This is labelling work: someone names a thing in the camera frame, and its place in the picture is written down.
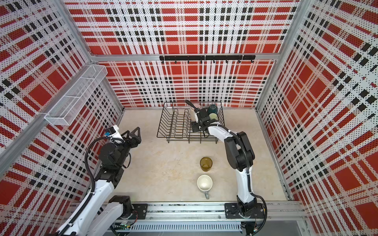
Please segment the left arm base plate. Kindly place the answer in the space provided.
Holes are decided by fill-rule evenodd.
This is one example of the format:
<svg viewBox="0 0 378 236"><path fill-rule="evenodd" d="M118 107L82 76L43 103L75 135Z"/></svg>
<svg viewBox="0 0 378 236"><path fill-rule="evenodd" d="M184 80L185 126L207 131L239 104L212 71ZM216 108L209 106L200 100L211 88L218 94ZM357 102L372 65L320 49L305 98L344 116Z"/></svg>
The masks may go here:
<svg viewBox="0 0 378 236"><path fill-rule="evenodd" d="M148 204L130 204L126 208L123 219L127 220L144 220L146 218Z"/></svg>

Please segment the light green mug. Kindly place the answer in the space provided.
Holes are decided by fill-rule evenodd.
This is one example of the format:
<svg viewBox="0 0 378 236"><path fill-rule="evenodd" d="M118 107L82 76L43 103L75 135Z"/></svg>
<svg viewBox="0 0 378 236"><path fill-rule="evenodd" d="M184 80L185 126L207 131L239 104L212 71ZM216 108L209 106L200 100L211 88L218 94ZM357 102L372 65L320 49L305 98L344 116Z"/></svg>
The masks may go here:
<svg viewBox="0 0 378 236"><path fill-rule="evenodd" d="M210 113L209 118L210 120L215 120L215 121L219 120L218 115L216 113Z"/></svg>

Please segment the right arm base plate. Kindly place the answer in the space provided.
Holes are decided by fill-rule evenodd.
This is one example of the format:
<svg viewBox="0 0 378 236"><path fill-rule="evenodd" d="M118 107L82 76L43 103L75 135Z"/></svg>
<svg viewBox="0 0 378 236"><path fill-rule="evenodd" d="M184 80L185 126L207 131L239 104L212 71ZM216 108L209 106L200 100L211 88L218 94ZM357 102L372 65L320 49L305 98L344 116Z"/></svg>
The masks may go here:
<svg viewBox="0 0 378 236"><path fill-rule="evenodd" d="M226 203L224 205L226 219L263 219L265 211L263 204L257 203L248 208L240 203Z"/></svg>

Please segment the black wire dish rack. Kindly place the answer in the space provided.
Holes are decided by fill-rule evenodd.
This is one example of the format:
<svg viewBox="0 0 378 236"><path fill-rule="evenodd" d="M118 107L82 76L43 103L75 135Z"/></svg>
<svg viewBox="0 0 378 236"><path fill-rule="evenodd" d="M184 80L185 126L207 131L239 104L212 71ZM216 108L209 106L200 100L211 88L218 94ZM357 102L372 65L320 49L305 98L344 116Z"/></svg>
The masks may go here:
<svg viewBox="0 0 378 236"><path fill-rule="evenodd" d="M191 108L195 107L194 103L200 104L201 108L205 108L206 110L210 104L216 104L218 107L218 121L222 125L225 124L221 102L193 102L192 106L184 101L165 102L162 107L157 137L165 138L168 143L174 141L218 143L219 139L209 135L207 132L192 132Z"/></svg>

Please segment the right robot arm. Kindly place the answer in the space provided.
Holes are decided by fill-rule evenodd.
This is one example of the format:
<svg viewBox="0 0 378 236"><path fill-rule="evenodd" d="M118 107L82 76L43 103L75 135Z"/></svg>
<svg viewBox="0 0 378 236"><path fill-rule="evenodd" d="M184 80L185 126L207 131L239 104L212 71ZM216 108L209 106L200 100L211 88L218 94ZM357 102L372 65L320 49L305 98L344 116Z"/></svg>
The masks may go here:
<svg viewBox="0 0 378 236"><path fill-rule="evenodd" d="M193 108L195 121L193 132L203 132L216 137L224 143L229 165L235 170L238 193L237 212L243 218L258 217L267 219L267 205L264 198L253 193L252 167L255 159L253 148L245 132L233 132L216 119L210 118L205 108L197 108L189 100L185 103Z"/></svg>

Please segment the white grey-handled mug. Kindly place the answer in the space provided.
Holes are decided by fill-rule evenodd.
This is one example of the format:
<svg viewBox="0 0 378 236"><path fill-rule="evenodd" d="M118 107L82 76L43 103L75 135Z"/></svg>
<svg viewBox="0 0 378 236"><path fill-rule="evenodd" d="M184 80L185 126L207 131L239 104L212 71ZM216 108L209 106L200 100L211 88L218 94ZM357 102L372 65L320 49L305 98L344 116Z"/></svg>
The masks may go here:
<svg viewBox="0 0 378 236"><path fill-rule="evenodd" d="M209 191L213 187L213 180L210 176L208 175L201 175L197 179L197 187L199 190L205 195L205 198L208 200L210 199L209 197Z"/></svg>

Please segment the amber glass cup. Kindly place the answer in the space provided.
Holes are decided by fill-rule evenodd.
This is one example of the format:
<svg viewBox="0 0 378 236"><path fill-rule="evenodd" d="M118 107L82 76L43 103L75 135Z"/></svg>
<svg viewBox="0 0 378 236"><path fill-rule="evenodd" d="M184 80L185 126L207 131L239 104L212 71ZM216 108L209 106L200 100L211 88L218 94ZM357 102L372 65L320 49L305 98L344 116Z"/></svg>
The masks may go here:
<svg viewBox="0 0 378 236"><path fill-rule="evenodd" d="M212 165L213 165L213 161L212 161L211 158L209 158L209 157L201 158L200 167L201 167L202 171L208 172L212 168Z"/></svg>

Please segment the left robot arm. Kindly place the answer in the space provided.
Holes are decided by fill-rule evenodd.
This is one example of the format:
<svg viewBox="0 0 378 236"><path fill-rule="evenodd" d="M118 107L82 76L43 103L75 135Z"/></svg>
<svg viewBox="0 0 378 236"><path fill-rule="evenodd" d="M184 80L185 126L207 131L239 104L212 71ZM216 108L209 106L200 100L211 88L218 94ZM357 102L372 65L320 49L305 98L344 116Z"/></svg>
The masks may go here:
<svg viewBox="0 0 378 236"><path fill-rule="evenodd" d="M96 175L89 167L89 154L95 144L106 140L98 156L101 161ZM105 130L105 135L93 140L85 152L84 164L90 178L90 188L83 201L66 222L54 232L55 236L103 236L118 218L129 218L136 211L129 196L111 194L119 184L124 163L131 157L130 150L141 144L140 128L119 132L117 125Z"/></svg>

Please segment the dark green mug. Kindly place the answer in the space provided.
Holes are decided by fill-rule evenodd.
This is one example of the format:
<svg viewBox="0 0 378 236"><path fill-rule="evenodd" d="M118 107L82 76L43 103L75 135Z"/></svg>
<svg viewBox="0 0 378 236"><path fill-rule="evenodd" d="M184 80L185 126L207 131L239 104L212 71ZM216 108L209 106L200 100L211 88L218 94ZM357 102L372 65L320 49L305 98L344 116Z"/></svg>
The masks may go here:
<svg viewBox="0 0 378 236"><path fill-rule="evenodd" d="M210 104L207 108L207 114L208 115L211 115L211 114L218 114L218 107L216 104Z"/></svg>

